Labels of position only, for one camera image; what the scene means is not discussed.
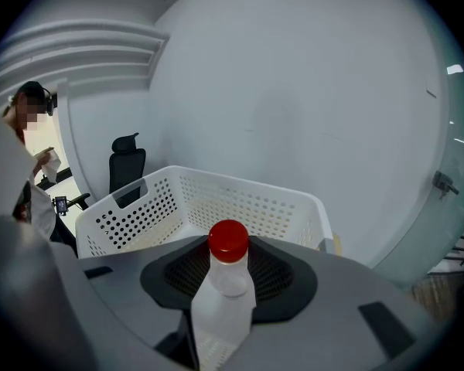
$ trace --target floor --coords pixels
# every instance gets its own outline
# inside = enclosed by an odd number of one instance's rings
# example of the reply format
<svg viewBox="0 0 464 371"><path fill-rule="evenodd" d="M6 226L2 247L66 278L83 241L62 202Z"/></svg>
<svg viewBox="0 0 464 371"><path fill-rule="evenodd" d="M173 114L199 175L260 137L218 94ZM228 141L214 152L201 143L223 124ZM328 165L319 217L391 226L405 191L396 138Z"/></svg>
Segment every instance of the floor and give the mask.
<svg viewBox="0 0 464 371"><path fill-rule="evenodd" d="M431 274L415 284L410 295L437 322L449 320L455 312L457 291L464 285L464 273Z"/></svg>

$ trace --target red bottle cap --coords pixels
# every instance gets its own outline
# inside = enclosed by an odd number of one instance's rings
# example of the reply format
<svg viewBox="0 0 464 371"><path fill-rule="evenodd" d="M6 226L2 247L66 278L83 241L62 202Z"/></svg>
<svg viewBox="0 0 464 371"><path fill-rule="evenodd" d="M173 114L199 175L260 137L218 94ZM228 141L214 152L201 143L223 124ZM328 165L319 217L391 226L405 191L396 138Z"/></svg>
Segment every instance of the red bottle cap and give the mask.
<svg viewBox="0 0 464 371"><path fill-rule="evenodd" d="M224 263L239 261L249 247L247 228L236 220L222 220L208 234L211 254Z"/></svg>

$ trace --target door handle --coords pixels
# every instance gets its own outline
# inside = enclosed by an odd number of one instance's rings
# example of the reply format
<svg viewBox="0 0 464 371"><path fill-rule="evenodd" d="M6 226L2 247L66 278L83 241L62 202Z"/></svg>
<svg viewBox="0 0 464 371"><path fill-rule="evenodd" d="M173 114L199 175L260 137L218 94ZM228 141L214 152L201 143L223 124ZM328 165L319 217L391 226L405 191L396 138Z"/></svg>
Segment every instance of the door handle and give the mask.
<svg viewBox="0 0 464 371"><path fill-rule="evenodd" d="M437 170L435 172L435 175L433 176L433 185L437 189L441 189L442 191L442 196L440 199L442 199L445 195L447 195L450 191L452 191L454 194L458 195L459 190L453 186L453 181L448 177L446 174L440 172Z"/></svg>

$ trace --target chair headrest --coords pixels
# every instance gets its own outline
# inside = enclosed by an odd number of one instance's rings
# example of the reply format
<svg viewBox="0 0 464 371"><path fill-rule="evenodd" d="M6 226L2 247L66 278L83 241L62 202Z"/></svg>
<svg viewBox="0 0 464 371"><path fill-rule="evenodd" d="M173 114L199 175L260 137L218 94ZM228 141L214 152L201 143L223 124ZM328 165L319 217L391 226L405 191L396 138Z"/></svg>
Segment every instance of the chair headrest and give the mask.
<svg viewBox="0 0 464 371"><path fill-rule="evenodd" d="M136 136L139 133L136 132L131 134L130 136L122 136L121 138L117 138L111 145L111 149L113 152L131 152L136 149Z"/></svg>

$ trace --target white plastic basket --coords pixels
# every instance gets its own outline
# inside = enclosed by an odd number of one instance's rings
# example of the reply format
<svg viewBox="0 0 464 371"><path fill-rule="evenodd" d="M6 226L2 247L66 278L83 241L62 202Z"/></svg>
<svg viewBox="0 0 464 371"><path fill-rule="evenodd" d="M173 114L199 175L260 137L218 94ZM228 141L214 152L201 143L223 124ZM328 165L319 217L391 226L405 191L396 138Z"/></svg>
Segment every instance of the white plastic basket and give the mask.
<svg viewBox="0 0 464 371"><path fill-rule="evenodd" d="M148 192L121 209L115 202L138 187ZM79 258L139 250L207 234L218 221L242 222L250 235L312 249L333 240L315 196L180 166L169 166L106 196L76 220Z"/></svg>

